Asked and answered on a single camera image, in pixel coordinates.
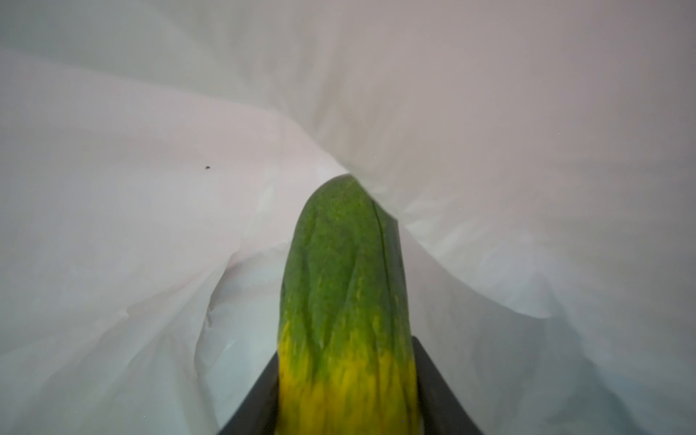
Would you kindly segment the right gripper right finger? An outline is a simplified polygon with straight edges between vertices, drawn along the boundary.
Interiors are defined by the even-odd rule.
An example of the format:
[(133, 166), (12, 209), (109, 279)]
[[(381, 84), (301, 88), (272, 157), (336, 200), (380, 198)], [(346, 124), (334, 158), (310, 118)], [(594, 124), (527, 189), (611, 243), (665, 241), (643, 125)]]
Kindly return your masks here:
[(425, 435), (482, 435), (452, 389), (428, 355), (421, 341), (413, 336), (418, 397)]

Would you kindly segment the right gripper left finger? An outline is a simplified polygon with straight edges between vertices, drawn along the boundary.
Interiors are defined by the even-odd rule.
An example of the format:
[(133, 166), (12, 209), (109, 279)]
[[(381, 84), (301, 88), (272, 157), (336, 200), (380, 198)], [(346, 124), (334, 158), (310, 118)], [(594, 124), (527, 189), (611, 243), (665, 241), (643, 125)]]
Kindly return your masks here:
[(278, 415), (278, 355), (274, 353), (218, 435), (274, 435)]

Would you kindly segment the green yellow cucumber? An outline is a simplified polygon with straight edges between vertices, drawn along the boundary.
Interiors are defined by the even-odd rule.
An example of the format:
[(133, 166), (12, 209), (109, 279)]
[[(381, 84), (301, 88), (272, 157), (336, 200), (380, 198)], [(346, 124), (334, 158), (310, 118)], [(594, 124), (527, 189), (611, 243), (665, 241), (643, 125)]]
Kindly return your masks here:
[(397, 221), (351, 175), (295, 226), (277, 337), (280, 434), (417, 434), (422, 417)]

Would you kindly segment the white plastic bag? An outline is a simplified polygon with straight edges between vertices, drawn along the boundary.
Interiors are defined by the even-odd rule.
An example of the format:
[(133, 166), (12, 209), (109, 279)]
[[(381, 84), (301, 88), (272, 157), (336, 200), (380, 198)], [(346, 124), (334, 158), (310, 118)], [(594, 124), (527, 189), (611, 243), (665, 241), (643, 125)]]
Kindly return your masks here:
[(3, 2), (2, 433), (216, 433), (344, 171), (483, 432), (694, 433), (692, 1)]

